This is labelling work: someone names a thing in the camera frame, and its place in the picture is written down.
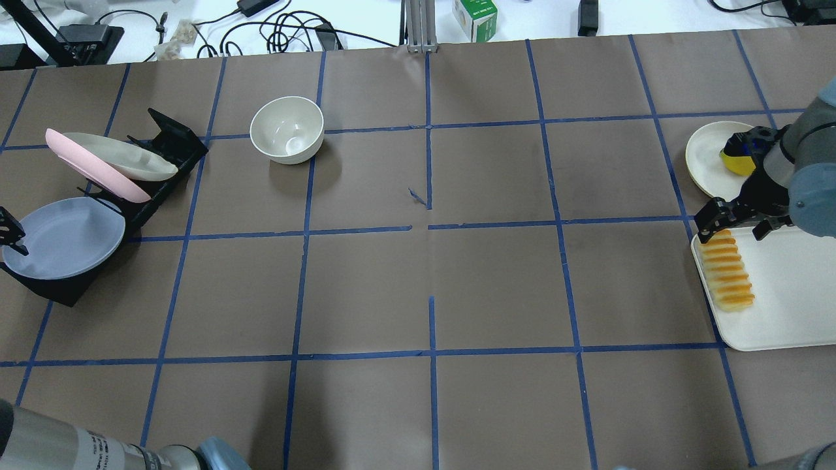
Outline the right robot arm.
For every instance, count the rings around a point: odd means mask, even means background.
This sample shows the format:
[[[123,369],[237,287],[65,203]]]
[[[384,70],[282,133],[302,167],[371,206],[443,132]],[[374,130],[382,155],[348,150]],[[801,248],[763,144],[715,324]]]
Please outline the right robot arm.
[[[756,240],[781,227],[815,237],[835,234],[835,83],[819,90],[791,125],[755,126],[732,134],[720,160],[743,176],[732,200],[713,197],[696,214],[698,239],[707,244],[724,229],[755,222]]]

